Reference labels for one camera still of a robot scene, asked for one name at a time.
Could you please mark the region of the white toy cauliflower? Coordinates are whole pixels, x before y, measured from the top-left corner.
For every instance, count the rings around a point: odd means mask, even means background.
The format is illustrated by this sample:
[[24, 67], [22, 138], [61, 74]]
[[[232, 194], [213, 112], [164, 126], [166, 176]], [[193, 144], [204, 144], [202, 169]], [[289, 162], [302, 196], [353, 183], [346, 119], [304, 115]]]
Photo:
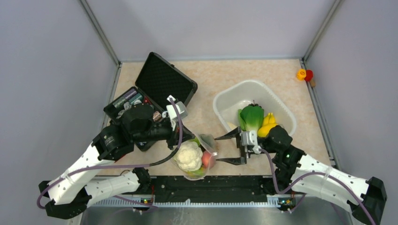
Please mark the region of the white toy cauliflower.
[[192, 172], [202, 166], [202, 155], [203, 152], [196, 142], [187, 141], [181, 144], [173, 159], [181, 170]]

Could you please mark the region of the clear pink-dotted zip bag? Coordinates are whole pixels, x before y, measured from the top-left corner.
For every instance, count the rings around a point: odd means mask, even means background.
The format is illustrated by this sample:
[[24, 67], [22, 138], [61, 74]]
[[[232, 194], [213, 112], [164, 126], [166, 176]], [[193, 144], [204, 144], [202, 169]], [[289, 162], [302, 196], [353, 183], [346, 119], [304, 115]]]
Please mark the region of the clear pink-dotted zip bag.
[[211, 134], [200, 134], [182, 142], [172, 163], [188, 180], [203, 179], [211, 170], [217, 158], [217, 145]]

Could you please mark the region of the white oval plastic basket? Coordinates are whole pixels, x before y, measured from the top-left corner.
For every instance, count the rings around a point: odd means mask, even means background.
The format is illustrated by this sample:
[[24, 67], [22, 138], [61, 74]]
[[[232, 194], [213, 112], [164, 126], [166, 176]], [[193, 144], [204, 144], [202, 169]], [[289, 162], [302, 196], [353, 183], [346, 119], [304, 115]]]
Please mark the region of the white oval plastic basket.
[[297, 122], [292, 111], [266, 84], [258, 80], [244, 80], [221, 91], [213, 99], [213, 110], [229, 132], [239, 125], [238, 110], [253, 103], [262, 107], [265, 115], [273, 113], [276, 122], [293, 136]]

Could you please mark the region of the pink toy peach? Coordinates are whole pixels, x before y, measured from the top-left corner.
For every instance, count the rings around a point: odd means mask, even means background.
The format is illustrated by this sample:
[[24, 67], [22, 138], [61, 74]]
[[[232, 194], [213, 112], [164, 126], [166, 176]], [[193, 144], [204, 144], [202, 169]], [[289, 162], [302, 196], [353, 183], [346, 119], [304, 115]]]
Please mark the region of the pink toy peach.
[[211, 152], [204, 151], [201, 160], [205, 169], [212, 169], [215, 165], [215, 156]]

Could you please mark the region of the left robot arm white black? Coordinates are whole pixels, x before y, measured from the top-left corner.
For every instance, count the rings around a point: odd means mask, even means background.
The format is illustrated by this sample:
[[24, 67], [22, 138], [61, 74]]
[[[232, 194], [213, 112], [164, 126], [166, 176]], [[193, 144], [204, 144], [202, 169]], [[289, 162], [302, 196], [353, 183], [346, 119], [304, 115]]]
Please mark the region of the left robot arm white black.
[[95, 181], [94, 177], [103, 169], [116, 168], [116, 162], [133, 152], [136, 143], [165, 140], [172, 154], [176, 154], [183, 141], [194, 138], [182, 124], [187, 115], [182, 102], [171, 101], [160, 122], [153, 120], [153, 114], [150, 104], [133, 105], [124, 111], [117, 123], [102, 129], [82, 156], [59, 178], [41, 182], [40, 196], [49, 199], [43, 207], [46, 214], [70, 219], [109, 197], [148, 192], [151, 178], [146, 164], [129, 165], [128, 173], [108, 180]]

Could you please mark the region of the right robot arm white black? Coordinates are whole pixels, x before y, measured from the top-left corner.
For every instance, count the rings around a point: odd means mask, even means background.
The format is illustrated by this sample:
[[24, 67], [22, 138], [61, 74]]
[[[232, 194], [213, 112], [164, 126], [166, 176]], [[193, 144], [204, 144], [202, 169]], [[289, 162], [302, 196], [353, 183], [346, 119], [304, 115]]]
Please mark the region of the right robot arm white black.
[[268, 158], [273, 187], [266, 191], [285, 194], [290, 190], [308, 194], [341, 207], [366, 225], [379, 225], [387, 201], [381, 179], [358, 178], [323, 164], [292, 145], [292, 137], [281, 126], [273, 127], [266, 137], [237, 127], [218, 140], [236, 139], [243, 153], [262, 153]]

